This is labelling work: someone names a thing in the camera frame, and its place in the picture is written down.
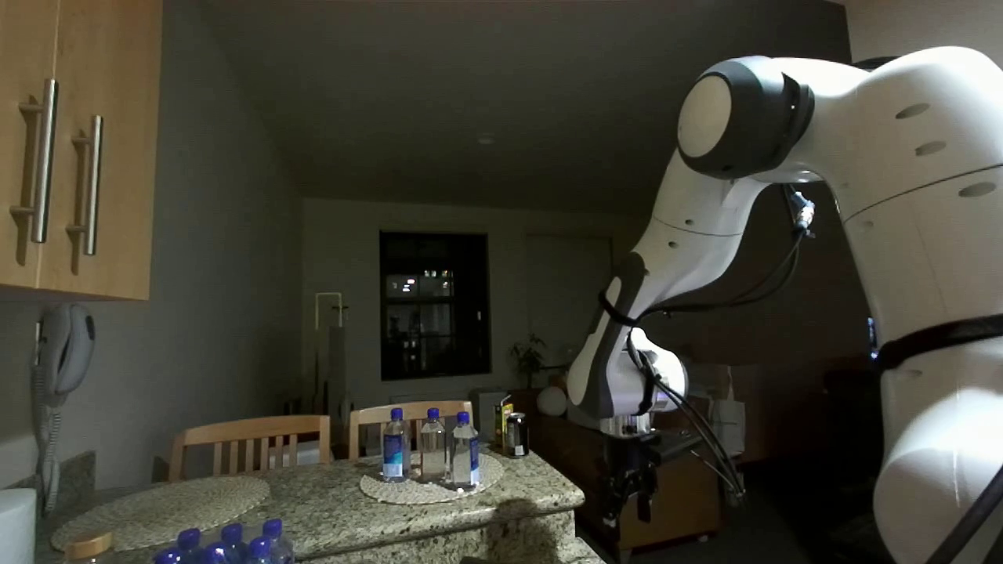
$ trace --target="dark window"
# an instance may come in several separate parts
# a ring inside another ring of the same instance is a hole
[[[383,379],[490,372],[486,236],[383,231]]]

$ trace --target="wooden cabinet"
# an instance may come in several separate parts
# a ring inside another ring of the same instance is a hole
[[[600,434],[542,416],[534,398],[517,395],[517,407],[530,420],[530,449],[558,466],[571,482],[585,493],[585,505],[577,512],[582,532],[600,538],[621,564],[629,562],[637,550],[713,535],[725,522],[718,478],[695,457],[676,457],[660,466],[660,490],[652,496],[652,519],[637,518],[629,502],[618,518],[618,535],[601,526],[600,493],[605,490],[601,450],[605,442]],[[675,434],[675,416],[660,416],[660,430]]]
[[[160,10],[0,0],[0,286],[151,295]]]

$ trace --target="bottle cap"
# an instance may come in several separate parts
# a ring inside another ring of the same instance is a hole
[[[242,522],[229,522],[229,526],[224,526],[224,538],[225,538],[225,541],[242,541],[242,538],[244,538]]]
[[[187,551],[187,550],[197,550],[201,541],[201,530],[181,530],[180,532],[180,550]]]
[[[225,550],[221,541],[207,544],[201,564],[225,564]]]
[[[153,564],[180,564],[180,562],[181,562],[180,550],[163,550],[153,554]]]
[[[251,544],[247,544],[247,562],[251,559],[271,559],[274,554],[274,544],[271,538],[258,535]]]
[[[266,519],[266,522],[259,526],[259,532],[265,532],[265,535],[281,535],[281,519]]]

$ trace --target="cabinet handle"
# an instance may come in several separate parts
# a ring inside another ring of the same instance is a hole
[[[99,258],[99,214],[102,214],[102,163],[105,163],[105,115],[92,115],[92,136],[77,139],[85,146],[87,163],[87,200],[85,200],[85,225],[70,225],[72,237],[85,236],[85,258]]]
[[[43,83],[43,104],[30,97],[22,104],[26,115],[36,119],[36,151],[33,151],[33,205],[30,206],[12,206],[11,214],[15,221],[36,218],[33,243],[43,244],[52,237],[52,196],[53,196],[53,142],[57,142],[57,107],[60,107],[60,83],[47,79]]]

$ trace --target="white wall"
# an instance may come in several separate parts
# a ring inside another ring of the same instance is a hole
[[[490,316],[492,372],[383,384],[380,375],[380,231],[482,231],[490,236]],[[312,295],[345,291],[345,365],[354,404],[401,398],[467,398],[473,388],[517,386],[507,349],[530,336],[527,243],[534,231],[608,236],[616,252],[629,247],[624,218],[527,214],[482,206],[413,206],[305,200],[305,336],[312,336]]]
[[[1003,62],[1001,0],[840,0],[856,60],[897,58],[939,43],[984,50]]]
[[[197,2],[169,0],[153,299],[85,301],[99,352],[63,412],[60,455],[99,450],[99,486],[132,490],[177,430],[271,412],[299,372],[299,271],[299,198]],[[43,301],[0,295],[0,486],[36,463],[26,398]]]

